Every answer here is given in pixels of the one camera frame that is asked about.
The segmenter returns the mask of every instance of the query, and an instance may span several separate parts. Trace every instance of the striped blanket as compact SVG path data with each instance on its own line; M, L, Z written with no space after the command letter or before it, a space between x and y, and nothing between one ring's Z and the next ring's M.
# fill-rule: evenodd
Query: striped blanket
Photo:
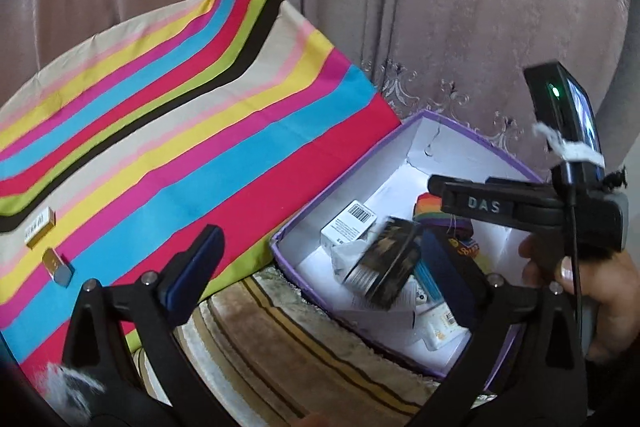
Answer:
M0 330L15 358L29 376L58 361L84 280L161 269L206 223L226 235L206 296L246 277L271 233L397 125L285 0L188 0L80 44L0 110ZM46 206L56 225L29 249ZM47 247L72 265L68 288Z

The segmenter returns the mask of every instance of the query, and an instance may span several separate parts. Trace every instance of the silver bolt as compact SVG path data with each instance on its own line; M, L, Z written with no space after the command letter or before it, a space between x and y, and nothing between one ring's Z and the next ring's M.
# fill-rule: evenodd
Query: silver bolt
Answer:
M140 280L145 286L149 286L158 280L158 274L154 271L144 272Z
M95 290L95 287L98 285L97 279L87 279L82 283L82 289L86 292L90 292L91 290Z
M486 276L486 279L494 288L498 288L504 284L504 277L499 273L490 273Z
M564 291L560 283L556 281L551 281L549 283L549 289L551 290L551 293L553 293L553 295L560 295Z

